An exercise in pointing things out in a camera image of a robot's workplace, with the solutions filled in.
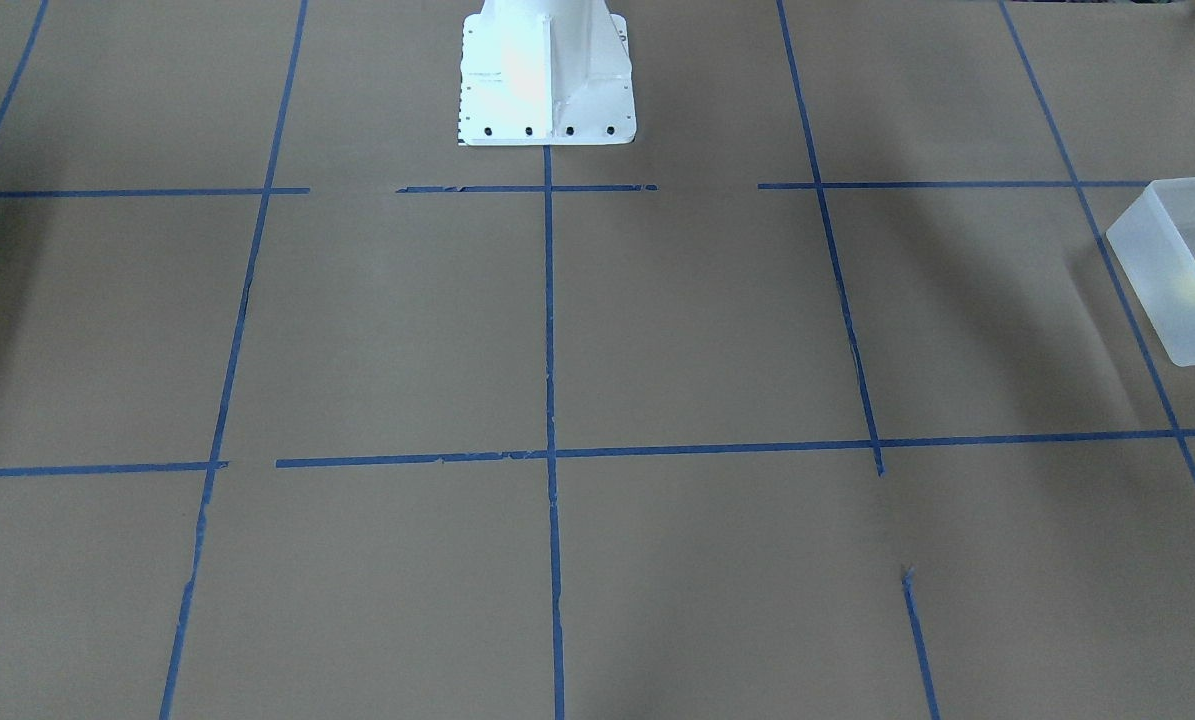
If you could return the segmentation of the clear plastic box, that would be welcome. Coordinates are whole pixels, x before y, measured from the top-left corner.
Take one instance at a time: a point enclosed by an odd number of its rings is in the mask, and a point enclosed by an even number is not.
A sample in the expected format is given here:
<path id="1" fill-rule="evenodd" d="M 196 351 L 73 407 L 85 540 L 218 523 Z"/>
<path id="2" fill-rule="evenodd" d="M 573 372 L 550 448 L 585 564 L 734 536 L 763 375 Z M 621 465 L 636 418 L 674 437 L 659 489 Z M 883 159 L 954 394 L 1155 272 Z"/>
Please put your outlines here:
<path id="1" fill-rule="evenodd" d="M 1169 359 L 1195 367 L 1195 177 L 1150 181 L 1107 240 Z"/>

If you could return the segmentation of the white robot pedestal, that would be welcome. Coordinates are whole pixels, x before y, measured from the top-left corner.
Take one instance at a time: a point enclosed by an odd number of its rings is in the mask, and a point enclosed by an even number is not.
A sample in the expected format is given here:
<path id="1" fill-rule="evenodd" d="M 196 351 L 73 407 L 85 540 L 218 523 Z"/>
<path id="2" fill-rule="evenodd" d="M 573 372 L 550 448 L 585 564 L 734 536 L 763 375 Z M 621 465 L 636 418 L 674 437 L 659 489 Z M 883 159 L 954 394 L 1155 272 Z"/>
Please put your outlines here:
<path id="1" fill-rule="evenodd" d="M 626 18 L 605 1 L 486 1 L 462 20 L 456 142 L 632 143 Z"/>

